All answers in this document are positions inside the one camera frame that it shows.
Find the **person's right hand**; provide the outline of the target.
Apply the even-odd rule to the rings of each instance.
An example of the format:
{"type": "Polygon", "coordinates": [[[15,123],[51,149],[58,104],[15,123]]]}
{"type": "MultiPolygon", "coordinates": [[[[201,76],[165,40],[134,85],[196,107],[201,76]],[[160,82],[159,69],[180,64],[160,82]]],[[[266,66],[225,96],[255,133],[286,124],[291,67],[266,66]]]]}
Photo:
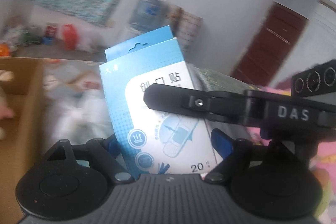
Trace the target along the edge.
{"type": "Polygon", "coordinates": [[[330,175],[326,169],[322,168],[316,168],[312,171],[312,173],[315,175],[315,178],[319,181],[319,183],[322,186],[323,195],[321,202],[326,203],[328,205],[332,193],[332,184],[330,180],[330,175]]]}

